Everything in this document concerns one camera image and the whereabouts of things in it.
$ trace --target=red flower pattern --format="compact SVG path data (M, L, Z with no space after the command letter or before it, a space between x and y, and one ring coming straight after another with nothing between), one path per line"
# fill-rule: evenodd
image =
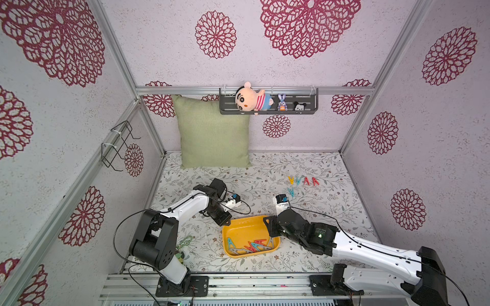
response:
M477 44L475 33L464 26L437 39L425 56L422 75L430 85L444 84L465 71Z
M49 77L85 87L102 75L105 46L85 0L0 0L0 20Z
M417 230L425 222L425 206L413 190L402 189L393 195L392 214L395 221L406 230Z
M367 130L369 147L376 154L390 151L398 137L398 122L391 113L379 113Z
M143 171L143 152L137 144L132 143L127 148L124 165L131 176L138 176Z
M24 289L18 299L17 306L39 306L44 301L44 294L48 288L48 274L44 270L44 265L37 268L37 273L32 276L29 285Z
M0 86L0 160L23 151L32 134L32 120L24 103Z
M264 121L262 130L264 134L271 138L279 138L284 136L291 128L289 118L284 115L270 116Z
M223 58L233 51L237 36L228 16L209 11L197 21L196 39L204 54L211 58Z
M218 94L208 94L201 98L203 101L218 101L220 96Z
M347 82L344 86L369 86L371 82L364 79L357 79ZM336 94L332 98L332 109L339 115L353 114L363 102L363 95L356 94Z
M350 28L360 0L260 0L265 36L283 55L312 57Z
M9 258L6 261L0 263L0 288L7 280L10 272L12 272L15 266L19 263L19 260L20 259Z
M146 86L172 86L165 82L154 81L149 82ZM162 117L175 117L173 109L172 97L169 94L153 94L144 95L143 101L148 106L148 109Z
M81 246L92 239L104 221L105 203L100 190L90 186L58 238L63 244Z

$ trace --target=yellow tray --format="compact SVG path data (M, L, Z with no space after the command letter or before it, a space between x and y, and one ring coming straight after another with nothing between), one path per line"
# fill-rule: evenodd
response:
M270 253L279 247L281 244L280 237L269 237L269 232L267 231L267 227L264 224L264 217L262 216L254 216L242 219L234 219L231 220L231 224L229 226L223 226L223 249L224 252L230 256L231 258L240 258L247 257L252 255L259 255L264 253ZM229 250L228 249L228 238L231 238L231 241L235 245L235 249L239 250ZM262 243L271 249L263 250L266 248L262 248L260 245L258 246L259 250L263 250L255 253L248 253L246 251L246 247L252 248L249 242L254 242L256 240L266 239Z

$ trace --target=wall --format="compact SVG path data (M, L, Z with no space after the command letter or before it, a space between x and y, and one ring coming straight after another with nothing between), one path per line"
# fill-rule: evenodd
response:
M43 305L95 305L107 274L118 273L123 265L123 260L113 250L114 231L124 218L144 208L144 199L160 161L160 153L142 121L141 111L131 120L131 126L134 137L141 139L129 137L130 150L119 143L127 166L125 161L116 158L114 168L123 171L102 168L87 190L90 197L86 196L86 201L78 205L60 233L61 238L53 243L43 260L48 274ZM131 217L118 229L116 248L122 256L127 253L138 219L139 216ZM77 236L83 230L88 233L87 239L80 243Z
M140 86L367 86L415 1L102 2ZM170 96L145 100L165 148L180 150ZM314 116L251 118L250 149L340 149L362 99L319 100Z
M0 286L132 100L86 3L66 3L0 0Z
M437 250L471 305L490 298L489 14L436 2L345 154L383 243Z

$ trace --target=mounting plate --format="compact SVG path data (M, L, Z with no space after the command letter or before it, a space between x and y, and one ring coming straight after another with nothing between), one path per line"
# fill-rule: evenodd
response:
M338 295L330 284L330 275L310 275L310 288L313 296Z
M209 277L208 276L192 276L191 275L191 283L189 288L194 286L194 292L192 289L189 289L185 294L181 292L174 291L174 289L169 286L169 281L163 277L160 277L158 280L158 286L156 288L155 296L159 298L166 297L191 297L193 294L195 297L203 297L208 295L208 284Z

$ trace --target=crayon shin-chan plush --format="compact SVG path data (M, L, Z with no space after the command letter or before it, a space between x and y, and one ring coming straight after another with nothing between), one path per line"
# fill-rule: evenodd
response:
M238 88L235 94L235 104L241 111L266 111L273 103L270 94L266 94L263 89L257 93L251 88L250 82Z

